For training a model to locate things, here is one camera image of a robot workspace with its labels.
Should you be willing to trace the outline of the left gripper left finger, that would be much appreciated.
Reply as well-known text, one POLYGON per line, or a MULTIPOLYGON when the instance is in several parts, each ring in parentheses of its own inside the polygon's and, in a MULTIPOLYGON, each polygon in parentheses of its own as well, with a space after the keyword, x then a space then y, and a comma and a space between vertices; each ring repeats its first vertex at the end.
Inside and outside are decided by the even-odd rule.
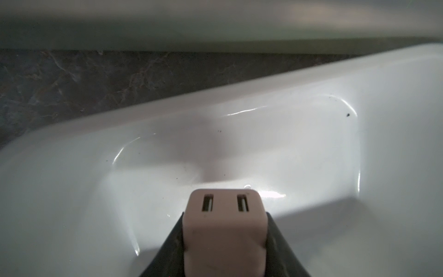
POLYGON ((185 277, 182 218, 183 213, 139 277, 185 277))

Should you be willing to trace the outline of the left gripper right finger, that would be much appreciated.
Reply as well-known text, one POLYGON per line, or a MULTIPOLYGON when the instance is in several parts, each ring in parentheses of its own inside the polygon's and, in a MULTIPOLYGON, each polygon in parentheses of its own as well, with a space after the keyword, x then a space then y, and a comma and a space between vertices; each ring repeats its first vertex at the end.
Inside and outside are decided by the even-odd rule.
POLYGON ((268 230, 266 235, 265 277, 310 277, 295 256, 288 242, 277 227, 271 214, 266 212, 268 230))

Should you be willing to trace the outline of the pink plug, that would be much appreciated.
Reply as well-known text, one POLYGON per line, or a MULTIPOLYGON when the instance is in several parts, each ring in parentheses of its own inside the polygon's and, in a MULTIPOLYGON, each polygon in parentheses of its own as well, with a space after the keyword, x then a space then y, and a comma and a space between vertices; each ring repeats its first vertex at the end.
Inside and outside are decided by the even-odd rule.
POLYGON ((187 277, 263 277, 268 217, 251 189, 197 189, 182 218, 187 277))

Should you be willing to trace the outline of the white rectangular tray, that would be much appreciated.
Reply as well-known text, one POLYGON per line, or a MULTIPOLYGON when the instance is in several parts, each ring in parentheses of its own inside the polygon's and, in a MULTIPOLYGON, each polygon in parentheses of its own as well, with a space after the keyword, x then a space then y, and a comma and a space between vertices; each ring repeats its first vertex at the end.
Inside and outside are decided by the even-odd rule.
POLYGON ((137 277, 203 188, 257 191, 313 277, 442 276, 442 45, 15 140, 1 151, 1 275, 137 277))

